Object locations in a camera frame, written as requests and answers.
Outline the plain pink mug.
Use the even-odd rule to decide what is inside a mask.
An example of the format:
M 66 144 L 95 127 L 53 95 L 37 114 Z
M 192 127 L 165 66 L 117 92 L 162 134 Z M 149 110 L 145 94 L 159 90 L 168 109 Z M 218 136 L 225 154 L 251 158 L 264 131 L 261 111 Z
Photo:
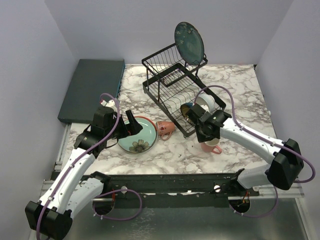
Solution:
M 220 155 L 222 153 L 222 149 L 219 147 L 219 143 L 220 140 L 218 138 L 214 138 L 210 141 L 202 142 L 200 146 L 205 153 Z

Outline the white bowl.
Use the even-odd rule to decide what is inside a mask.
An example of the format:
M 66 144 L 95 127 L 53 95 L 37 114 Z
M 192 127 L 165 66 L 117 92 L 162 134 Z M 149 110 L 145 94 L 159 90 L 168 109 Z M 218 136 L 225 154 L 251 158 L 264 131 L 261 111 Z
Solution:
M 195 103 L 209 113 L 213 113 L 215 111 L 215 99 L 209 94 L 201 93 L 196 98 Z

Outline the dark bowl beige inside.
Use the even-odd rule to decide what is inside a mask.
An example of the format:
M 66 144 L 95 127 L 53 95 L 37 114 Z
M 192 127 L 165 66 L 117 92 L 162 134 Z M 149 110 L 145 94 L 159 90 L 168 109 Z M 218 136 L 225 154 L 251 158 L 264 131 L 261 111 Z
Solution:
M 193 106 L 192 102 L 187 102 L 184 103 L 180 106 L 180 112 L 183 116 L 183 118 L 189 123 L 189 124 L 193 124 L 193 122 L 189 119 L 189 117 L 187 116 L 187 112 L 190 110 L 190 108 Z

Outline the printed salmon coffee mug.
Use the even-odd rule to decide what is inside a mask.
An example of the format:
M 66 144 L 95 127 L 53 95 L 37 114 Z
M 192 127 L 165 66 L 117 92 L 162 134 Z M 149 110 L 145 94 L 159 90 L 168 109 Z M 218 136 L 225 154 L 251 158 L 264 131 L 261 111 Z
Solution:
M 167 141 L 175 131 L 175 124 L 171 121 L 158 121 L 156 122 L 156 128 L 161 139 Z

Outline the black wire dish rack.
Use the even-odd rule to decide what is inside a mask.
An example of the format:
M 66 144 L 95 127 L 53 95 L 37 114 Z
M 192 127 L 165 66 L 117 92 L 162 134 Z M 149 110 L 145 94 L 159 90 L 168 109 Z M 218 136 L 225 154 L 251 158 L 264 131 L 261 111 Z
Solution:
M 171 44 L 141 60 L 146 68 L 146 81 L 142 88 L 155 104 L 165 113 L 185 138 L 195 133 L 181 113 L 181 105 L 193 103 L 198 92 L 206 85 L 198 76 L 199 69 L 208 60 L 203 58 L 199 65 L 188 64 L 180 55 L 176 44 Z

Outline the blue glazed floral plate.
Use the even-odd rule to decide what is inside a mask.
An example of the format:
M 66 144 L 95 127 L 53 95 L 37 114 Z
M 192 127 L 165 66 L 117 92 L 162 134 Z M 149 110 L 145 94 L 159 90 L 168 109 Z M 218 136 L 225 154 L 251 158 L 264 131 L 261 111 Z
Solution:
M 189 65 L 199 65 L 205 55 L 204 43 L 198 30 L 188 22 L 180 22 L 174 31 L 177 50 Z

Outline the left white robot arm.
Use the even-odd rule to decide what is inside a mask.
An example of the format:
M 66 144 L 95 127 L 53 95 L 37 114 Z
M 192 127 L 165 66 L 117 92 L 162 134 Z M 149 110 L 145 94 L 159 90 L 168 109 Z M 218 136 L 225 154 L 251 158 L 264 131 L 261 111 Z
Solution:
M 25 207 L 27 221 L 36 232 L 36 239 L 62 240 L 71 229 L 75 216 L 95 197 L 114 196 L 118 190 L 112 187 L 111 177 L 101 172 L 92 173 L 79 189 L 86 170 L 107 148 L 108 140 L 120 140 L 139 134 L 143 127 L 131 110 L 123 120 L 117 105 L 100 106 L 93 122 L 78 135 L 68 162 L 49 189 L 36 202 Z

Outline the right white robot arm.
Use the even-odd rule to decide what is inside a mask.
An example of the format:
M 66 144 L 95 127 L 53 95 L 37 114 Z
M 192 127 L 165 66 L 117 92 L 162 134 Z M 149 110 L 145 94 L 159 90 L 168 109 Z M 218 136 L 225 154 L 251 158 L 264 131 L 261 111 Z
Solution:
M 246 126 L 238 126 L 232 116 L 223 110 L 209 113 L 195 104 L 186 112 L 186 118 L 195 128 L 199 143 L 225 138 L 261 157 L 266 164 L 251 169 L 238 170 L 230 180 L 230 191 L 241 196 L 255 186 L 273 185 L 289 190 L 304 168 L 299 144 L 268 137 Z

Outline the teal patterned bottom plate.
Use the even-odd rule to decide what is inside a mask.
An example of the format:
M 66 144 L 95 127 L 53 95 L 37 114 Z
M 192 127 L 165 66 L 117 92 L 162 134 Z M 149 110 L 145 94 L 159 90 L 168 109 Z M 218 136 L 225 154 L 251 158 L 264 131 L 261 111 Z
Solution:
M 155 142 L 138 139 L 133 141 L 119 141 L 118 145 L 127 153 L 142 154 L 150 150 L 155 145 Z

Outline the dark grey flat box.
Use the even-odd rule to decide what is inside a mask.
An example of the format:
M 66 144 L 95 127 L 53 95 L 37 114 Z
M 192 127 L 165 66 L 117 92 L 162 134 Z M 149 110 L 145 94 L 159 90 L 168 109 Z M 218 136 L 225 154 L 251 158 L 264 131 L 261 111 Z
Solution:
M 125 70 L 125 60 L 80 59 L 61 105 L 62 123 L 92 123 L 103 93 L 117 98 Z

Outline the black mounting rail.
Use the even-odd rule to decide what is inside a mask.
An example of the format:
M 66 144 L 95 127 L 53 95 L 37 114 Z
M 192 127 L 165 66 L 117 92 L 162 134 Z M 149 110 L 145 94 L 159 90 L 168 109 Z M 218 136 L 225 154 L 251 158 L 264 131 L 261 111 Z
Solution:
M 235 183 L 234 173 L 200 174 L 123 174 L 105 175 L 94 172 L 84 175 L 80 184 L 90 178 L 103 183 L 103 193 L 118 190 L 111 196 L 94 200 L 99 210 L 143 208 L 227 208 L 228 198 L 241 200 L 259 193 Z

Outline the aluminium frame rail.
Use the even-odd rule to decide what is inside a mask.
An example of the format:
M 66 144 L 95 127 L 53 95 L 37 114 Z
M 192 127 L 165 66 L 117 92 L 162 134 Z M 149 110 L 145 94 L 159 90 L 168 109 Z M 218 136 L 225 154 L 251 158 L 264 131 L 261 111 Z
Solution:
M 68 162 L 76 137 L 87 124 L 67 124 L 54 172 L 59 173 Z M 221 174 L 234 173 L 241 168 L 251 169 L 265 164 L 253 152 L 237 143 L 220 140 L 222 154 L 205 153 L 196 143 L 195 134 L 184 138 L 176 130 L 167 141 L 157 139 L 152 149 L 142 154 L 123 151 L 118 145 L 103 150 L 84 175 L 95 171 L 107 175 L 165 175 L 165 174 Z M 279 198 L 303 198 L 302 186 L 294 183 L 290 190 L 277 188 Z

